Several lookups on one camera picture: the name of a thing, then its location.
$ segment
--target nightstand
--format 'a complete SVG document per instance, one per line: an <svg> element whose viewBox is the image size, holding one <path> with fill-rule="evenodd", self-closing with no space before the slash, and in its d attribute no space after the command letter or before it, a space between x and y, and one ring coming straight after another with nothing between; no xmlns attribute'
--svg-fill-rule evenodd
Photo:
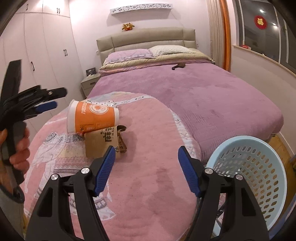
<svg viewBox="0 0 296 241"><path fill-rule="evenodd" d="M101 75L99 73L89 75L86 77L84 80L81 81L81 87L84 92L85 98L88 97L89 93L95 86L95 84L98 82L100 79Z"/></svg>

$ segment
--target pink pillow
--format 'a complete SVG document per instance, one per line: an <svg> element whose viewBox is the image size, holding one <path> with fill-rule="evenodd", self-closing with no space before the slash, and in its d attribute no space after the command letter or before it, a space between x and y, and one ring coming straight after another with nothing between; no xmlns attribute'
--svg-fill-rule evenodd
<svg viewBox="0 0 296 241"><path fill-rule="evenodd" d="M132 49L117 51L109 54L109 56L105 59L104 65L141 58L155 58L155 56L151 53L149 49Z"/></svg>

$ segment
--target folded paper bag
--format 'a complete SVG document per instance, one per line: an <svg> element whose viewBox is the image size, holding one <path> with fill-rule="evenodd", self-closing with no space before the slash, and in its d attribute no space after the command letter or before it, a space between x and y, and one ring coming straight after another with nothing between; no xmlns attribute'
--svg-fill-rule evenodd
<svg viewBox="0 0 296 241"><path fill-rule="evenodd" d="M90 132L118 125L117 108L72 100L67 115L67 131Z"/></svg>
<svg viewBox="0 0 296 241"><path fill-rule="evenodd" d="M125 130L126 126L119 125L85 133L86 157L103 157L108 147L113 146L116 150L116 159L119 158L120 153L125 153L127 149L120 135Z"/></svg>

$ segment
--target light blue plastic basket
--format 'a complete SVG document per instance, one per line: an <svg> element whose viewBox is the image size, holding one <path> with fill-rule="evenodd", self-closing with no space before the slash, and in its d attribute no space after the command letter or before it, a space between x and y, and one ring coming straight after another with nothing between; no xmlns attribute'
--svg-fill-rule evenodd
<svg viewBox="0 0 296 241"><path fill-rule="evenodd" d="M206 167L228 177L243 175L271 229L285 204L287 179L283 163L270 145L250 136L230 138L217 147ZM219 233L215 222L213 234Z"/></svg>

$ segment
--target logo on cup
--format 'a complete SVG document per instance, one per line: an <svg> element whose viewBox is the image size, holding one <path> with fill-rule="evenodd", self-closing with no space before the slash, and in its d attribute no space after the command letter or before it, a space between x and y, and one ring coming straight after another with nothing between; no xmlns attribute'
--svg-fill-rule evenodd
<svg viewBox="0 0 296 241"><path fill-rule="evenodd" d="M105 114L109 110L109 107L108 106L101 106L101 105L91 104L89 106L89 109L94 114L102 115L102 114Z"/></svg>

